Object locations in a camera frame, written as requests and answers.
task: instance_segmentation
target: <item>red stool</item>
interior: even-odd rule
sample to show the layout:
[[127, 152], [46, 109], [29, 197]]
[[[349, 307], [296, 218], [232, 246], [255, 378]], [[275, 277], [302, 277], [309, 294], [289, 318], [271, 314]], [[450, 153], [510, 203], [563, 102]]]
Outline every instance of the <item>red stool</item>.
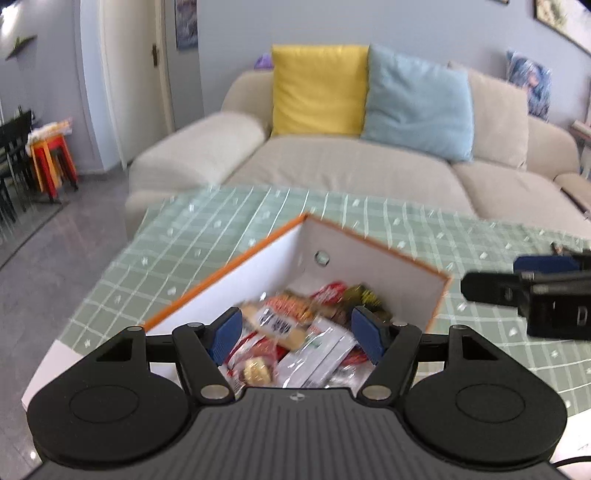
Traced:
[[[35, 164], [39, 186], [42, 192], [47, 191], [51, 201], [57, 198], [57, 188], [61, 185], [58, 176], [59, 170], [65, 174], [72, 187], [78, 190], [76, 167], [74, 166], [63, 135], [54, 135], [53, 137], [36, 142], [31, 147], [31, 151], [33, 153], [33, 162]], [[54, 157], [57, 159], [59, 169], [56, 168]]]

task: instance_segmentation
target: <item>green tablecloth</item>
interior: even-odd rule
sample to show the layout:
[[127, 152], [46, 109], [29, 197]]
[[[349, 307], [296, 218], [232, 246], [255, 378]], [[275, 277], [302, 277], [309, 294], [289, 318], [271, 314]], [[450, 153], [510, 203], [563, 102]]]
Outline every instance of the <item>green tablecloth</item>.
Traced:
[[208, 187], [151, 209], [130, 245], [69, 321], [60, 340], [86, 354], [122, 329], [141, 324], [274, 229], [309, 211], [454, 277], [434, 333], [464, 323], [554, 387], [570, 415], [591, 408], [588, 343], [528, 339], [515, 310], [464, 301], [467, 270], [510, 271], [522, 254], [547, 254], [557, 241], [587, 241], [522, 225], [464, 218], [408, 202], [267, 187]]

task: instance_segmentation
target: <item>yellow pillow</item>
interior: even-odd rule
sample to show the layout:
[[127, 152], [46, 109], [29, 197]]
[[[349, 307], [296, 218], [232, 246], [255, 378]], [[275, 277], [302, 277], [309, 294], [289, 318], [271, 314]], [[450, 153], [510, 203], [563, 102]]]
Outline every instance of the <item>yellow pillow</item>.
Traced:
[[360, 136], [368, 47], [273, 46], [273, 135]]

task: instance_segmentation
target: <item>cable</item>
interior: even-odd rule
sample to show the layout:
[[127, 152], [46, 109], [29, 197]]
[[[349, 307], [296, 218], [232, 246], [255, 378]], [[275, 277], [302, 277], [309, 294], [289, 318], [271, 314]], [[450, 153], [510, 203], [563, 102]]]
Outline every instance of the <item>cable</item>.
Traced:
[[571, 463], [581, 463], [581, 462], [591, 462], [591, 455], [585, 455], [582, 457], [572, 457], [567, 458], [565, 460], [560, 460], [558, 462], [554, 462], [552, 466], [558, 468], [559, 466], [570, 465]]

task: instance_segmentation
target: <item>purple object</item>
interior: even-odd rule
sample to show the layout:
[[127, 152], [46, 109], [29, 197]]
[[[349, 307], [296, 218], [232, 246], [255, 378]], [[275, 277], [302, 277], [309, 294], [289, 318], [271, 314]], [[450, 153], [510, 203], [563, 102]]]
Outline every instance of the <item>purple object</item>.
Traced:
[[273, 59], [270, 53], [264, 53], [255, 62], [255, 70], [272, 70], [273, 68]]

